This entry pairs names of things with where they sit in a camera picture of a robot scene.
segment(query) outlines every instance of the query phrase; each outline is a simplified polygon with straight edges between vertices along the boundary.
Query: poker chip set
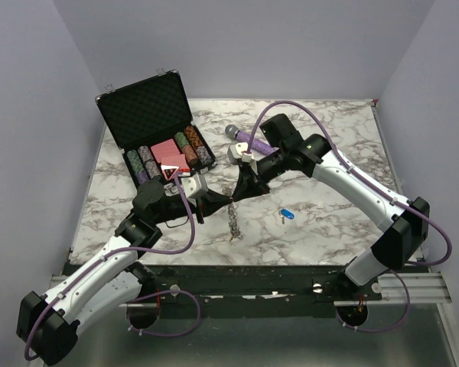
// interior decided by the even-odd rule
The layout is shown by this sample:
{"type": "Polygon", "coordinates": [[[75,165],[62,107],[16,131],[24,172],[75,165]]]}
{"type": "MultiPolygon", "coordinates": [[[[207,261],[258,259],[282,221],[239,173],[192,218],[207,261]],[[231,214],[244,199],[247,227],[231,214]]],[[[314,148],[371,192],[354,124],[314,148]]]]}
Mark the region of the poker chip set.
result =
{"type": "Polygon", "coordinates": [[[192,123],[180,75],[172,70],[102,94],[97,106],[136,186],[174,172],[205,173],[216,159],[192,123]]]}

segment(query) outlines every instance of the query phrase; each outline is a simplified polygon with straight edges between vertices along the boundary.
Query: gray floor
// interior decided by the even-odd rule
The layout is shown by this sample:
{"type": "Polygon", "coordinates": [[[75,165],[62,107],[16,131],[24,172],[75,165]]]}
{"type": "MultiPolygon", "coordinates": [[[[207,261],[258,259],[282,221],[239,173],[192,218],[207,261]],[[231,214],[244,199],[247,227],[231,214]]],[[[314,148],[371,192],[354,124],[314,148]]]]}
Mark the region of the gray floor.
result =
{"type": "MultiPolygon", "coordinates": [[[[385,326],[403,307],[371,309],[367,326],[385,326]]],[[[362,334],[336,320],[205,319],[188,336],[139,337],[127,332],[123,309],[99,321],[58,367],[138,366],[454,366],[435,305],[414,306],[392,332],[362,334]]],[[[161,320],[158,331],[182,330],[189,320],[161,320]]]]}

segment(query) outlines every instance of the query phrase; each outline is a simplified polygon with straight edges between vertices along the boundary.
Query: stack of poker chips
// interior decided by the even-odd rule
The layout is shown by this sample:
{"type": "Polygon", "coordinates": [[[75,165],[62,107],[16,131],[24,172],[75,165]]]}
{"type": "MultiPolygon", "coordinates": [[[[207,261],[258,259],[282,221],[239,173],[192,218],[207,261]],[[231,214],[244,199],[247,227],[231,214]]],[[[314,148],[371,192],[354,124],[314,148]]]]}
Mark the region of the stack of poker chips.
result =
{"type": "Polygon", "coordinates": [[[190,146],[189,141],[185,137],[183,132],[178,132],[175,134],[175,141],[177,145],[182,150],[182,153],[185,155],[185,160],[190,166],[194,166],[199,162],[199,158],[197,158],[196,152],[190,146]]]}
{"type": "Polygon", "coordinates": [[[197,156],[199,157],[202,164],[207,165],[213,162],[213,159],[209,155],[206,147],[199,138],[199,135],[196,132],[196,129],[193,126],[187,126],[184,130],[185,135],[189,139],[190,145],[195,149],[197,156]]]}
{"type": "Polygon", "coordinates": [[[128,157],[129,163],[131,164],[131,168],[135,173],[136,180],[138,180],[138,183],[141,185],[144,182],[148,181],[148,175],[146,174],[141,159],[139,159],[138,153],[136,153],[136,151],[128,151],[126,155],[128,157]]]}
{"type": "Polygon", "coordinates": [[[161,173],[156,165],[155,159],[151,154],[149,148],[146,145],[138,148],[138,153],[141,159],[143,160],[143,164],[145,165],[146,171],[148,172],[148,176],[152,180],[161,180],[161,173]]]}

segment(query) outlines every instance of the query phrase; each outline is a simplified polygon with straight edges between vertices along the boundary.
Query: black case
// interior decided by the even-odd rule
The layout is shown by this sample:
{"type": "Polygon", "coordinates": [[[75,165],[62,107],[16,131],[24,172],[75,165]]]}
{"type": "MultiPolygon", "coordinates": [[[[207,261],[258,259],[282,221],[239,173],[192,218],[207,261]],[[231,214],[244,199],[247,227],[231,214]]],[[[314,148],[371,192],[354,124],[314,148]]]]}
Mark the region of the black case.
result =
{"type": "MultiPolygon", "coordinates": [[[[175,134],[183,132],[193,121],[182,79],[176,70],[104,93],[96,97],[96,104],[121,149],[136,187],[139,184],[125,153],[142,145],[151,147],[174,139],[175,134]]],[[[203,165],[199,161],[198,165],[191,168],[192,171],[204,174],[217,165],[216,157],[197,126],[192,126],[213,159],[211,164],[203,165]]],[[[170,181],[163,177],[160,182],[166,184],[170,181]]]]}

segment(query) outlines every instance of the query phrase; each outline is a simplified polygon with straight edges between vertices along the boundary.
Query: case lid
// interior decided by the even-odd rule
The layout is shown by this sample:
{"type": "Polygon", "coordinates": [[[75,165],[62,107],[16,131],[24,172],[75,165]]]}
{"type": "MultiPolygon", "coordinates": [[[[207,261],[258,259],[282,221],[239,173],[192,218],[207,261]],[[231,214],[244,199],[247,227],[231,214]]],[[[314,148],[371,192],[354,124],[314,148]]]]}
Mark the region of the case lid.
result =
{"type": "Polygon", "coordinates": [[[97,96],[96,103],[120,148],[192,122],[176,70],[97,96]]]}

